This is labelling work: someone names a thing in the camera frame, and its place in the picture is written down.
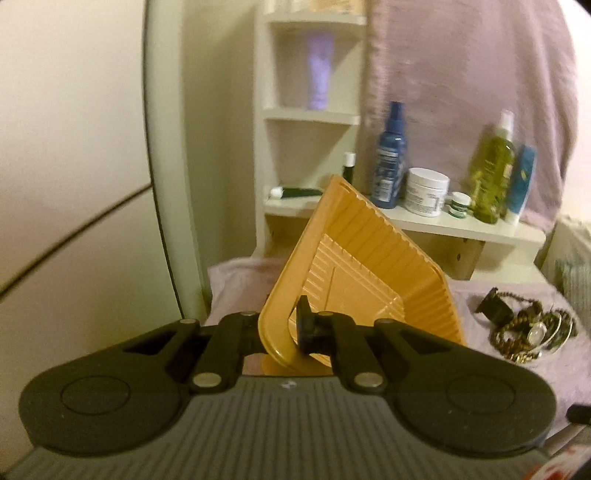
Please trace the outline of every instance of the orange plastic tray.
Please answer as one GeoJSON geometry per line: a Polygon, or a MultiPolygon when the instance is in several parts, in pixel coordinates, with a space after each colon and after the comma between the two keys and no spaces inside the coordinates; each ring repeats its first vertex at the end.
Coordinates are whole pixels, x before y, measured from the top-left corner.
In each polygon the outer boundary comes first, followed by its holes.
{"type": "Polygon", "coordinates": [[[258,320],[263,345],[294,374],[330,374],[330,359],[296,346],[296,302],[359,325],[393,318],[465,344],[443,272],[371,202],[333,177],[258,320]]]}

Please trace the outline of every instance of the purple tube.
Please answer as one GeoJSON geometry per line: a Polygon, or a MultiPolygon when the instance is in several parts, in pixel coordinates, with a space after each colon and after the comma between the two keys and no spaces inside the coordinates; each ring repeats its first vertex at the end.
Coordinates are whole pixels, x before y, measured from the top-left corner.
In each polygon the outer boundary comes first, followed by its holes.
{"type": "Polygon", "coordinates": [[[308,67],[310,69],[309,110],[324,110],[329,103],[330,71],[335,50],[335,35],[330,32],[309,32],[308,67]]]}

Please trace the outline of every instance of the mauve towel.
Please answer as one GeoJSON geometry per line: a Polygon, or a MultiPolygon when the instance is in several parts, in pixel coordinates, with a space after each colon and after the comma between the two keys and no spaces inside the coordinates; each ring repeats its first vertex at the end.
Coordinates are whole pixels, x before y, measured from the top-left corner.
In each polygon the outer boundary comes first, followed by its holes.
{"type": "Polygon", "coordinates": [[[371,189],[388,104],[407,104],[411,166],[458,189],[485,125],[515,114],[538,151],[523,220],[552,229],[577,131],[574,48],[557,0],[374,0],[358,186],[371,189]]]}

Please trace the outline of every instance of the yellow-green liquid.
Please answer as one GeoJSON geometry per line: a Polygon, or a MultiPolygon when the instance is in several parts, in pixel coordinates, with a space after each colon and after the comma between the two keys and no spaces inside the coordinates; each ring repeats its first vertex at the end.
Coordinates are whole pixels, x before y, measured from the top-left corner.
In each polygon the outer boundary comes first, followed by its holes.
{"type": "Polygon", "coordinates": [[[485,223],[497,223],[505,203],[515,154],[513,144],[493,137],[482,148],[472,173],[472,212],[485,223]]]}

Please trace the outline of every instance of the blue spray bottle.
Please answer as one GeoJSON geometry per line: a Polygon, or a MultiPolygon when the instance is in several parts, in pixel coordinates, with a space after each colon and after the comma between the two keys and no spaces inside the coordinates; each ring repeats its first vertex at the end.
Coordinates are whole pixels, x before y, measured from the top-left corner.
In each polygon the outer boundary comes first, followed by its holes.
{"type": "Polygon", "coordinates": [[[407,142],[404,135],[404,104],[390,103],[386,130],[379,137],[371,201],[380,208],[394,208],[406,170],[407,142]]]}

